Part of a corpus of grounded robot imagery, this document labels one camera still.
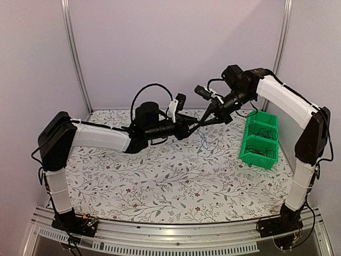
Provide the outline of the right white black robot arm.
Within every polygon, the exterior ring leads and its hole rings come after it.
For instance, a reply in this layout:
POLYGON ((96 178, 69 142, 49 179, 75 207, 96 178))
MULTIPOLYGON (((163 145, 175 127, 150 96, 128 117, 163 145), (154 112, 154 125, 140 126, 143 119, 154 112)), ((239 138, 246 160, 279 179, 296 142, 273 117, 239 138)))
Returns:
POLYGON ((319 178, 320 163, 325 146, 331 145, 329 132, 330 110, 308 101, 301 94, 279 80, 269 69, 255 68, 243 71, 238 65, 230 65, 222 72, 221 80, 230 93, 221 97, 208 87, 196 86, 195 93, 211 101, 201 118, 200 126, 229 124, 231 114, 242 105, 262 97, 290 116, 302 129, 295 144, 296 167, 289 194, 276 219, 275 227, 286 233, 306 205, 314 180, 319 178))

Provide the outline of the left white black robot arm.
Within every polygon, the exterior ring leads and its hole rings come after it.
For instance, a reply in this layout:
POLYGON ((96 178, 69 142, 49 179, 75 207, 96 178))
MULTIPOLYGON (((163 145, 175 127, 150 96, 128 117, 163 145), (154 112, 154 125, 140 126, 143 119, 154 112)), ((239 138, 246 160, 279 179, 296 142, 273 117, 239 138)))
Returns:
POLYGON ((79 218, 71 205, 65 168, 73 147, 111 149, 136 154, 149 145, 149 141, 174 136, 178 140, 189 137, 199 126, 196 118, 182 115, 186 96, 170 97, 165 112, 157 103, 148 101, 138 108, 130 108, 128 127, 113 127, 73 119, 66 111, 55 115, 38 136, 38 147, 31 158, 40 164, 40 180, 51 198, 55 218, 67 231, 79 227, 79 218))

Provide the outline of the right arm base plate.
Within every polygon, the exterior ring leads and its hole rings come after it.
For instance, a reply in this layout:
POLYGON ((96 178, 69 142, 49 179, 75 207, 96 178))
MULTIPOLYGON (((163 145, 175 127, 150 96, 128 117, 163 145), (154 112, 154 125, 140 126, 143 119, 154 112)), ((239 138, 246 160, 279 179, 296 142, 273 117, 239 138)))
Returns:
POLYGON ((309 208, 313 216, 312 227, 305 237, 303 234, 303 221, 301 219, 301 213, 294 213, 291 216, 289 213, 280 214, 280 216, 262 217, 256 222, 256 231, 259 232, 261 238, 273 237, 275 246, 281 251, 291 251, 302 244, 304 244, 313 233, 316 214, 312 208, 309 208))

